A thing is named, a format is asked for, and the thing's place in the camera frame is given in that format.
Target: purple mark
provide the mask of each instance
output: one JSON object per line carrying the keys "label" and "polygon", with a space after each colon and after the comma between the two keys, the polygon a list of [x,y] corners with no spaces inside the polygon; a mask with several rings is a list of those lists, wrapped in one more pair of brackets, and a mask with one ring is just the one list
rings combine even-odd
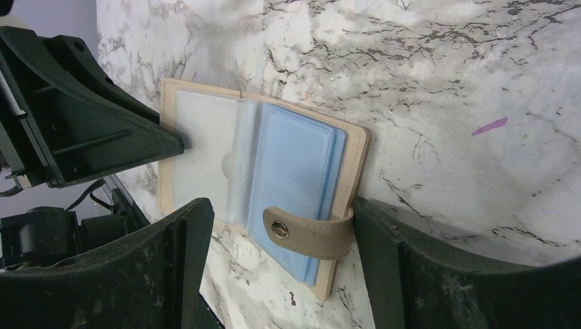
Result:
{"label": "purple mark", "polygon": [[502,119],[498,119],[494,122],[489,123],[483,127],[478,128],[475,132],[472,133],[472,136],[480,135],[483,132],[489,132],[492,129],[500,128],[508,122],[508,117],[504,117]]}

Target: faux leather wallet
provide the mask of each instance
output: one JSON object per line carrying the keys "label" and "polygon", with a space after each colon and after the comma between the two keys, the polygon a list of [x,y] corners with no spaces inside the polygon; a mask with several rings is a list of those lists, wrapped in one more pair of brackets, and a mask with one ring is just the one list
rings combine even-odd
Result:
{"label": "faux leather wallet", "polygon": [[260,95],[165,79],[163,125],[183,155],[160,162],[158,205],[208,197],[220,223],[249,236],[324,301],[352,242],[351,201],[367,131]]}

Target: white marble countertop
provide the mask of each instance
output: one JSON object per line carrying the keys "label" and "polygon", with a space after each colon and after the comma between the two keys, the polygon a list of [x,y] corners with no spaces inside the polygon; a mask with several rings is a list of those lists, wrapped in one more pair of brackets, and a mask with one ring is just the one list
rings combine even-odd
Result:
{"label": "white marble countertop", "polygon": [[[371,130],[360,195],[395,218],[516,263],[581,253],[575,1],[97,0],[97,11],[101,65],[148,106],[175,77],[318,107]],[[152,221],[156,171],[120,174]],[[320,304],[246,236],[216,230],[201,292],[227,328],[373,328],[355,245]]]}

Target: metal snap button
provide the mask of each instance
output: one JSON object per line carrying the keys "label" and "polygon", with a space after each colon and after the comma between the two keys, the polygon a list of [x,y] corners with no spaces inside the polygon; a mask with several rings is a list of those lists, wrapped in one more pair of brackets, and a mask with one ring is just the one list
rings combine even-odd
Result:
{"label": "metal snap button", "polygon": [[280,221],[275,221],[271,226],[274,235],[276,235],[279,239],[286,239],[288,238],[288,228],[284,223]]}

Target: wallet snap strap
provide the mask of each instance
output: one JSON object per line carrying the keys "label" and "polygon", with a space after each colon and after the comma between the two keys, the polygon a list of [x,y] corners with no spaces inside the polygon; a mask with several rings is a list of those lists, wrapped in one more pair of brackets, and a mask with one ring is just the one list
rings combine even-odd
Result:
{"label": "wallet snap strap", "polygon": [[349,253],[353,241],[353,210],[342,219],[315,221],[269,207],[263,214],[264,228],[280,247],[322,260],[337,260]]}

